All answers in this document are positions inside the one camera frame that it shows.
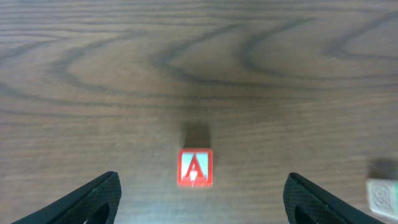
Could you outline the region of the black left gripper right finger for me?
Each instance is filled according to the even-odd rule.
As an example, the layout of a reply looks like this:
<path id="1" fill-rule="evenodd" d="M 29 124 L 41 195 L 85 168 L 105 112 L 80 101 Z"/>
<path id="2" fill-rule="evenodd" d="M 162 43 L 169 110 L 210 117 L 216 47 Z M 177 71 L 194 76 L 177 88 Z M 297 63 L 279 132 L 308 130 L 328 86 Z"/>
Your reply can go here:
<path id="1" fill-rule="evenodd" d="M 285 182 L 283 201 L 290 224 L 382 224 L 295 172 Z"/>

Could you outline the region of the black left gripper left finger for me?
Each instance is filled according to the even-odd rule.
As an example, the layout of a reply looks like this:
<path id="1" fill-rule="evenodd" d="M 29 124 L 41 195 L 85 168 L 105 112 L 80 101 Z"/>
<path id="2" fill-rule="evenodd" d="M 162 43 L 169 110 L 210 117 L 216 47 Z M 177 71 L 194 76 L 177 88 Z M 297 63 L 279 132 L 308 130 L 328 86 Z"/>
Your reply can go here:
<path id="1" fill-rule="evenodd" d="M 113 224 L 120 199 L 118 173 L 108 171 L 12 224 Z"/>

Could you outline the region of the red letter A block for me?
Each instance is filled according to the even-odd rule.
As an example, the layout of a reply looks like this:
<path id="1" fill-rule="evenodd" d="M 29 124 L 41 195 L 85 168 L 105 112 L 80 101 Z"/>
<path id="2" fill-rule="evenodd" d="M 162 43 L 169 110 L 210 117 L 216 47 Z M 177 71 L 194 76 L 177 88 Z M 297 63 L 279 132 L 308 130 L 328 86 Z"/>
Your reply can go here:
<path id="1" fill-rule="evenodd" d="M 210 148 L 183 148 L 179 151 L 177 185 L 189 188 L 213 186 L 213 151 Z"/>

